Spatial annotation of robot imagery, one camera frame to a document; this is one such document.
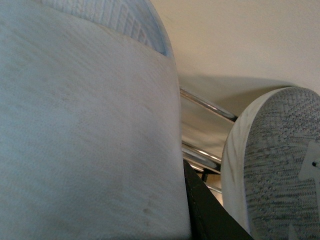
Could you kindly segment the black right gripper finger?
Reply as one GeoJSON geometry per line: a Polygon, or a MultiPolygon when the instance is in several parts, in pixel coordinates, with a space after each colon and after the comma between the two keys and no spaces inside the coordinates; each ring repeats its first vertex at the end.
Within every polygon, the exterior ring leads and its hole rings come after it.
{"type": "Polygon", "coordinates": [[[193,240],[251,240],[223,208],[191,165],[184,160],[184,180],[193,240]]]}

